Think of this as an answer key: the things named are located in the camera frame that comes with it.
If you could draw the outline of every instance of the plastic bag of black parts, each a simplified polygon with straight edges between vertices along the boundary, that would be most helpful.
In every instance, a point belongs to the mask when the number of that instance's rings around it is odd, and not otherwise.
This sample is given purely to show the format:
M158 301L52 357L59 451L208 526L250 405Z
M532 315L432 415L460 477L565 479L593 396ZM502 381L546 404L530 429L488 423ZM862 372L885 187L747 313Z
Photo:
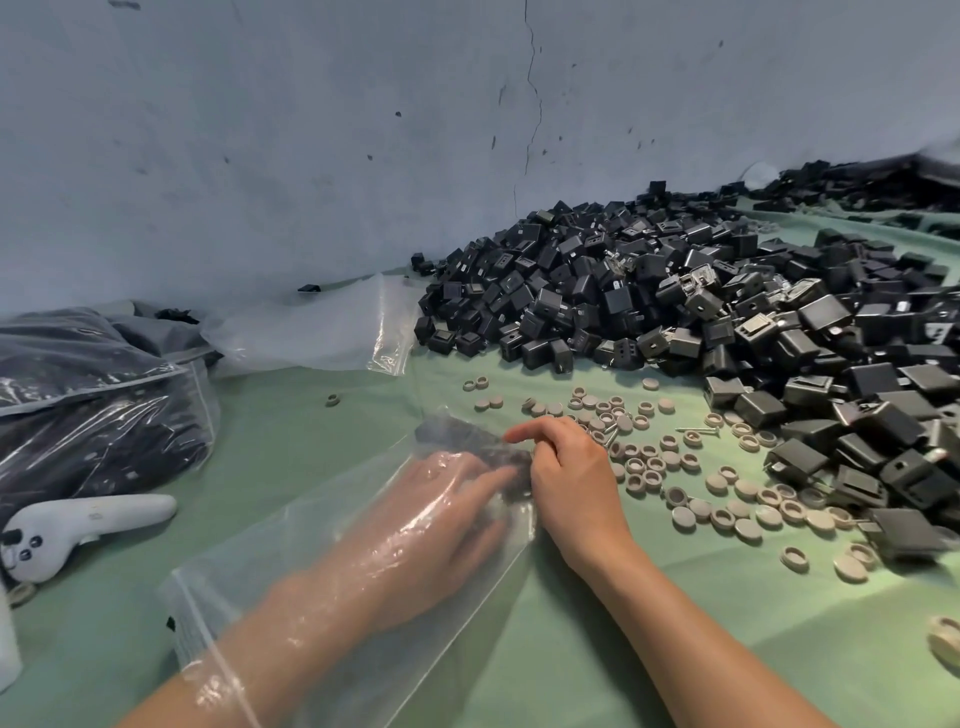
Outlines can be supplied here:
M199 360L175 376L0 418L0 525L44 500L162 485L205 461L219 418Z
M307 367L400 376L424 290L418 281L377 274L293 305L258 303L211 314L201 331L241 373Z
M0 418L182 374L129 344L92 308L0 322Z
M471 472L472 480L458 479L458 465L466 465L467 458L478 458L485 472ZM529 453L445 414L428 417L412 436L191 559L164 581L160 595L174 619L182 676L196 688L198 699L214 707L210 691L216 686L219 694L213 697L229 704L225 709L235 709L239 700L251 725L260 722L263 716L257 716L244 702L245 694L257 692L252 685L243 684L249 666L236 665L222 644L211 649L214 641L261 602L279 580L332 562L338 565L335 574L309 577L310 583L323 584L323 593L309 599L309 608L291 608L289 623L272 624L269 639L276 639L277 650L301 648L303 634L333 628L324 620L336 619L330 614L350 600L351 590L362 588L358 584L367 584L368 576L396 567L392 560L402 559L414 547L407 539L443 516L440 509L446 498L468 493L470 487L483 489L482 484L474 484L481 483L485 474L497 475L492 471L503 466L516 469L508 488L487 503L473 524L477 529L497 518L507 520L506 537L497 550L452 596L410 621L368 636L313 687L290 721L312 728L383 728L390 723L454 638L490 599L534 534L533 502L525 497L530 484ZM433 478L427 482L430 490L425 507L418 502L410 507L411 503L397 499L410 485L409 473ZM372 523L377 528L370 529ZM376 534L373 538L369 538L371 530ZM364 534L359 548L357 533ZM268 644L261 646L272 650Z

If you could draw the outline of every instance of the beige plastic ring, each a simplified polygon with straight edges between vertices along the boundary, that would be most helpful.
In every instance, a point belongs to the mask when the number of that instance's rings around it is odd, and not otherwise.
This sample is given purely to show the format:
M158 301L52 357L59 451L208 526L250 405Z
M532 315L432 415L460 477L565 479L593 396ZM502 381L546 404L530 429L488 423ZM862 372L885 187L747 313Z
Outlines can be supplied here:
M765 429L762 429L756 435L756 441L759 442L765 448L772 448L777 444L777 435L773 432L768 432Z
M660 492L660 486L663 485L663 476L660 473L657 471L643 471L643 475L640 477L643 478L643 483L647 486L648 492Z
M720 473L711 473L706 477L705 482L707 483L707 490L712 496L725 496L730 489L727 478Z
M780 562L796 573L807 573L810 571L810 562L806 558L806 554L796 546L788 546L781 551Z
M745 449L747 452L760 452L760 443L753 435L744 435L738 442L740 448Z
M783 500L796 500L797 491L794 490L793 486L787 485L786 483L777 483L774 486L774 490L780 494L780 498Z
M849 531L853 528L853 516L843 508L839 508L835 505L831 505L827 512L830 514L830 517L833 518L833 522L836 523L837 528L843 531Z
M796 500L785 500L781 503L780 513L788 523L799 525L806 520L806 506Z
M732 531L736 525L736 518L726 508L714 508L710 514L710 522L718 531Z
M721 465L720 470L717 472L727 478L727 482L731 485L740 479L740 473L736 471L736 468L733 468L730 465Z
M950 617L931 619L926 645L946 665L960 668L960 621Z
M771 508L780 508L783 498L773 488L760 488L756 492L756 502L769 505Z
M626 449L626 447L624 446L623 443L613 443L612 445L610 445L610 449L608 450L608 453L609 453L609 455L610 455L610 459L611 459L614 463L624 463L624 462L626 462L626 461L627 461L627 456L626 456L626 454L624 453L624 450L625 450L625 449Z
M647 492L647 484L643 482L640 475L629 475L627 477L627 493L633 497L640 497Z
M700 472L700 458L690 452L685 452L680 456L680 465L688 473Z
M756 499L756 494L759 490L760 487L754 483L753 480L747 480L742 477L733 483L733 491L748 502Z
M682 461L679 453L674 452L673 450L668 450L660 457L660 459L666 463L666 469L671 473L675 473L680 469Z
M850 544L847 546L847 554L863 564L867 571L873 571L880 563L876 551L865 544Z

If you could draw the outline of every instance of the finger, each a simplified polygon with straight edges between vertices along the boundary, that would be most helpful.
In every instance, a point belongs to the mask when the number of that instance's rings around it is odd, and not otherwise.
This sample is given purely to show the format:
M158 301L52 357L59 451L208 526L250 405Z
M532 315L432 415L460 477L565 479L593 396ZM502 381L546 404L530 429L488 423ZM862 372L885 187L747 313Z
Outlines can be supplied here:
M503 433L503 439L508 443L549 440L561 455L564 449L575 445L583 436L584 431L566 417L537 417L535 420L514 425Z
M456 500L460 525L464 529L468 528L490 499L515 479L516 468L507 467L484 473L470 483Z
M541 440L534 447L534 461L530 466L530 475L534 483L548 477L560 469L560 461L557 459L557 451L553 449L550 443Z
M473 573L499 548L506 535L507 522L494 521L476 536L460 544L453 558L450 559L444 584L444 597L452 595L466 584Z

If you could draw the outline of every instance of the metal pin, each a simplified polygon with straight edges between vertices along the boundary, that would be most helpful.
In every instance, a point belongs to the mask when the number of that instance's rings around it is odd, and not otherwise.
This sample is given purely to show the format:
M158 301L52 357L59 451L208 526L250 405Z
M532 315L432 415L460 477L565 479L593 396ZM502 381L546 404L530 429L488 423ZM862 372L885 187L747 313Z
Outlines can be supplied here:
M719 427L677 427L677 432L699 432L705 435L720 437Z

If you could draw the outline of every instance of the transparent plastic sheet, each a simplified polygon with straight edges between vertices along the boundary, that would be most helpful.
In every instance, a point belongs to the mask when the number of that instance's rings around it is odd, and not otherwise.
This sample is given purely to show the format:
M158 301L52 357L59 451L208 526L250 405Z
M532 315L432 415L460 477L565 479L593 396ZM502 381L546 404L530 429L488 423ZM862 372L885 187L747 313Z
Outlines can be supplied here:
M471 469L470 463L482 468ZM511 469L509 482L484 506L487 491L482 483L489 482L484 478L503 473L499 469L504 467ZM274 625L271 644L283 649L311 620L331 619L330 605L349 602L348 593L358 583L371 589L377 578L403 573L418 548L420 555L424 547L436 555L435 542L428 541L430 529L442 527L444 509L457 502L455 498L469 494L470 488L481 489L482 510L455 553L473 535L503 522L505 535L492 554L464 576L466 582L452 595L408 621L403 621L403 599L392 600L390 609L397 614L390 614L388 626L373 632L327 673L290 722L311 728L383 728L532 541L535 514L529 486L529 453L445 412L428 417L413 435L386 452L331 478L171 573L160 596L176 623L183 676L196 687L198 700L209 696L214 685L219 690L233 686L233 697L242 701L255 691L244 685L243 669L235 668L215 642L278 581L317 565L349 565L328 576L320 587L323 595L311 600L308 610L292 613L289 624ZM402 499L411 488L424 487L432 494L425 507ZM384 528L384 522L390 527ZM459 567L451 560L447 568ZM251 725L262 718L248 705L243 715Z
M0 321L0 417L34 412L182 374L143 352L92 308Z
M241 372L307 367L400 376L423 290L403 276L377 274L297 303L213 313L201 332Z
M93 400L0 418L0 525L44 500L162 485L206 460L219 421L202 361Z

